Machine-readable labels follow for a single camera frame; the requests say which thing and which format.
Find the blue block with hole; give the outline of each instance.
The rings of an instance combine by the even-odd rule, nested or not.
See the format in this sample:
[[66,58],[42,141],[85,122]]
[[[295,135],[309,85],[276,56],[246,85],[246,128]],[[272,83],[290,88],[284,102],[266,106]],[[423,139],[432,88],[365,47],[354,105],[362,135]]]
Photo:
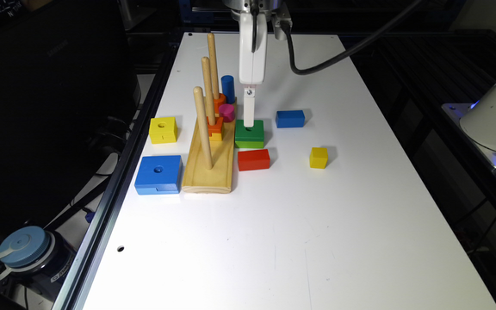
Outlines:
[[141,159],[135,189],[139,195],[179,194],[181,156],[145,156]]
[[306,116],[302,110],[277,111],[275,121],[277,128],[303,127],[306,122]]

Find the pink block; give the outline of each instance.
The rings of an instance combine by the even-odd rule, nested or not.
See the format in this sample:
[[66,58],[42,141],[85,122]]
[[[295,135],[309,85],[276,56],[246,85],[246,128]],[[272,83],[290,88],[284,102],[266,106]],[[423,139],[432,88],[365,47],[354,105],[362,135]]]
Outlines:
[[234,106],[232,104],[220,105],[220,117],[223,117],[224,122],[234,121]]

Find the yellow block with hole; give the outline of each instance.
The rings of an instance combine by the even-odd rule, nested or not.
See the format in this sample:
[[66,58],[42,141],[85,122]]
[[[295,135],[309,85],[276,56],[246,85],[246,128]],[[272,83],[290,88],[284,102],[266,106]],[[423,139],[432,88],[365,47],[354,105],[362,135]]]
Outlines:
[[324,169],[328,161],[328,151],[324,147],[313,147],[309,155],[309,166],[311,168]]
[[177,142],[177,123],[175,117],[151,119],[148,135],[153,144]]

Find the colored block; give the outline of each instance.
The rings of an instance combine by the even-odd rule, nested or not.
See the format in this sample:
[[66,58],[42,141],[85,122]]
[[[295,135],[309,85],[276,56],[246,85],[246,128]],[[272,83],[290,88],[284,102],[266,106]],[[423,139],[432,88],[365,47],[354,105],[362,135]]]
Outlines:
[[223,117],[224,122],[234,121],[234,106],[232,104],[220,106],[220,117]]
[[177,142],[177,124],[175,117],[151,119],[148,135],[153,144]]
[[181,156],[145,156],[141,159],[135,189],[139,195],[178,194]]
[[263,141],[234,141],[237,148],[264,148]]
[[314,147],[309,156],[309,166],[311,168],[324,169],[328,161],[328,151],[324,147]]
[[223,95],[226,97],[226,102],[229,104],[234,103],[236,98],[234,95],[234,77],[221,77],[221,89],[223,90]]
[[208,137],[210,141],[223,141],[223,134],[221,133],[212,133],[211,136]]
[[223,94],[220,94],[220,97],[217,99],[214,99],[214,111],[216,114],[218,114],[220,110],[220,106],[224,105],[226,102],[226,97]]
[[239,152],[239,171],[269,169],[270,157],[266,149]]
[[302,110],[276,111],[275,121],[277,128],[303,127],[306,122],[306,116]]
[[254,120],[254,127],[245,127],[244,120],[237,120],[234,140],[236,141],[261,141],[264,142],[264,121]]
[[208,134],[210,141],[221,141],[223,137],[223,117],[215,119],[215,125],[211,126],[208,122]]

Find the wooden base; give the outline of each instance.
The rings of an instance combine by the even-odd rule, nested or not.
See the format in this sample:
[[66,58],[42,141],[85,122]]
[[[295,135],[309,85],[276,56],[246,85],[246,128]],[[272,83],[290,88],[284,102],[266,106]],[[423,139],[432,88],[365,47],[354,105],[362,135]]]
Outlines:
[[181,190],[187,193],[227,194],[231,192],[233,179],[233,149],[235,121],[223,123],[223,140],[210,141],[214,168],[206,169],[204,153],[198,132],[198,124],[190,143],[189,158],[185,166]]

